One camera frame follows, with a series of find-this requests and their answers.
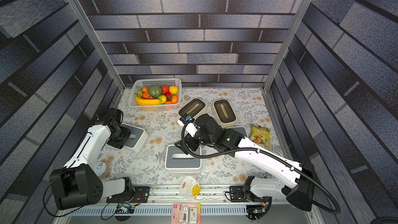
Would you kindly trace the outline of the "white box grey lid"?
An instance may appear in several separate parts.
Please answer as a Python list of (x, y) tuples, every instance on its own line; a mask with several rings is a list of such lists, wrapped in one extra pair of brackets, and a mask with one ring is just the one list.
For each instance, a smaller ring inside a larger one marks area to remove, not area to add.
[(243, 136), (248, 136), (246, 129), (243, 126), (230, 127), (230, 129), (242, 134)]
[(185, 154), (175, 145), (169, 145), (166, 150), (165, 167), (168, 168), (198, 168), (202, 161), (190, 154)]
[(123, 148), (133, 153), (139, 153), (148, 139), (148, 133), (146, 130), (140, 127), (136, 127), (130, 124), (122, 123), (121, 127), (130, 130), (130, 136), (123, 143)]

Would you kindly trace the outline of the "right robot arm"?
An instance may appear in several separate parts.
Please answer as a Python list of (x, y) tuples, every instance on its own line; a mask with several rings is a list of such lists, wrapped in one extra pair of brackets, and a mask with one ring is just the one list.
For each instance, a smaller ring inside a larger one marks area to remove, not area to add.
[(299, 162), (262, 148), (232, 128), (223, 129), (208, 114), (198, 119), (185, 115), (177, 122), (183, 130), (181, 140), (175, 146), (185, 154), (198, 159), (228, 155), (253, 164), (277, 178), (278, 181), (270, 186), (262, 178), (247, 177), (243, 192), (248, 201), (285, 196), (298, 209), (307, 212), (312, 209), (315, 186), (301, 175), (301, 172), (308, 173), (309, 169), (302, 168)]

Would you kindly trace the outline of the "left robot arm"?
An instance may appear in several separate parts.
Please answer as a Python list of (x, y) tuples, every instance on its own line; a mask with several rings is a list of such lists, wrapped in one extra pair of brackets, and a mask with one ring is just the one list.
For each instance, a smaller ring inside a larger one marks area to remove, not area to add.
[(101, 181), (94, 172), (106, 144), (121, 149), (130, 137), (122, 127), (123, 111), (110, 108), (91, 125), (79, 148), (63, 168), (52, 171), (50, 186), (59, 210), (97, 204), (109, 197), (129, 201), (135, 195), (129, 177)]

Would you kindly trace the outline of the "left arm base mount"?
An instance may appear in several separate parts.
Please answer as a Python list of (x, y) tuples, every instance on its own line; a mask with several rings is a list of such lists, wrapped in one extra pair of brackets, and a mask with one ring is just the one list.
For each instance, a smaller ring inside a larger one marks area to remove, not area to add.
[(107, 198), (106, 203), (128, 203), (130, 205), (147, 203), (149, 192), (150, 187), (148, 186), (135, 186), (132, 190)]

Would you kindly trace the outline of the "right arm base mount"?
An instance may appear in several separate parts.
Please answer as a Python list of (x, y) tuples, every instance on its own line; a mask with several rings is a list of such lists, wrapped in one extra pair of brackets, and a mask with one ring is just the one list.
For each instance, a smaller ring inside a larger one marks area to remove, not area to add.
[(257, 197), (244, 186), (230, 186), (229, 190), (224, 193), (224, 196), (230, 202), (255, 202), (268, 203), (272, 201), (271, 197)]

